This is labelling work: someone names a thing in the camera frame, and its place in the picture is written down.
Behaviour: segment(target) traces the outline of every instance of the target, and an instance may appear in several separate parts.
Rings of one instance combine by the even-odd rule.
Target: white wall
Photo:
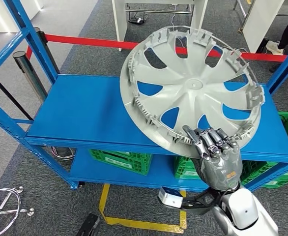
[[[37,14],[39,10],[38,6],[35,4],[35,0],[20,0],[22,5],[24,7],[27,15],[32,19],[35,14]],[[42,1],[42,0],[37,0],[39,5],[40,7],[42,7]],[[8,9],[6,7],[6,5],[0,0],[0,16],[3,19],[5,25],[7,25],[7,28],[8,28],[8,31],[10,32],[17,32],[19,31],[17,29],[17,26],[14,21],[13,17],[10,14]],[[0,22],[0,32],[8,32],[8,29],[5,28],[1,22]]]

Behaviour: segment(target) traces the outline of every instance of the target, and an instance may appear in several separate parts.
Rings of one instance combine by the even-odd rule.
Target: blue shelf
[[[190,191],[203,191],[208,187],[199,179],[176,179],[173,169],[173,156],[154,155],[149,174],[142,176],[94,160],[87,149],[78,149],[70,170],[70,178],[75,181],[149,188],[167,186]]]
[[[265,91],[260,125],[242,157],[288,162],[288,137]],[[60,75],[26,139],[35,145],[173,154],[139,130],[123,105],[119,78],[113,76]]]

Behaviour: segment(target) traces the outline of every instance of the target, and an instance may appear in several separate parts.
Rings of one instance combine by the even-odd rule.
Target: table leg
[[[191,28],[201,29],[202,28],[203,19],[204,18],[205,10],[207,9],[207,0],[197,0],[194,3]]]
[[[112,0],[112,10],[115,17],[115,31],[117,33],[117,41],[124,41],[127,33],[127,23],[125,14],[125,3],[122,0]]]

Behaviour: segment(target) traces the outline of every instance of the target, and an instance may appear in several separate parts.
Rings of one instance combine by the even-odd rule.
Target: stanchion post
[[[38,77],[32,65],[26,56],[24,51],[17,51],[13,54],[13,58],[17,66],[25,75],[28,82],[35,91],[37,97],[42,104],[48,96],[48,93],[42,85],[42,81]]]
[[[54,58],[52,56],[51,52],[50,51],[49,47],[48,46],[48,40],[46,39],[46,36],[45,35],[45,32],[41,31],[39,27],[35,27],[35,31],[38,34],[41,42],[44,45],[45,49],[47,51],[47,54],[50,58],[50,60],[54,65],[54,69],[57,71],[57,73],[60,74],[60,70],[57,67],[57,63],[55,62]]]

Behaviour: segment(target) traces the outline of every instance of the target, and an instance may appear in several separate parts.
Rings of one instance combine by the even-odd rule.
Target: gray carpet
[[[234,0],[210,0],[204,28],[214,32],[235,48],[246,47],[244,39],[237,34],[239,13],[232,11]],[[141,41],[151,32],[168,26],[171,15],[149,14],[142,26],[129,25],[126,40]],[[185,16],[176,16],[175,24],[188,24]],[[273,27],[280,31],[285,26],[280,23]],[[115,39],[110,0],[99,1],[80,36]],[[119,75],[128,51],[119,53],[117,49],[73,46],[62,66],[63,73]],[[250,62],[259,81],[266,82],[271,74],[271,62]],[[288,80],[274,96],[280,110],[288,110]],[[102,184],[87,183],[81,189],[70,190],[69,185],[56,176],[35,157],[20,146],[0,180],[0,187],[23,185],[23,207],[33,207],[32,217],[21,215],[7,233],[11,236],[75,236],[90,212],[100,215],[98,204]],[[164,208],[157,200],[157,189],[128,186],[111,186],[105,214],[112,217],[178,224],[179,212]],[[275,220],[280,235],[288,236],[288,185],[280,189],[259,189],[255,194]],[[216,236],[221,231],[211,213],[205,216],[188,214],[187,236]],[[122,226],[109,226],[101,220],[100,236],[169,236],[170,233],[130,229]]]

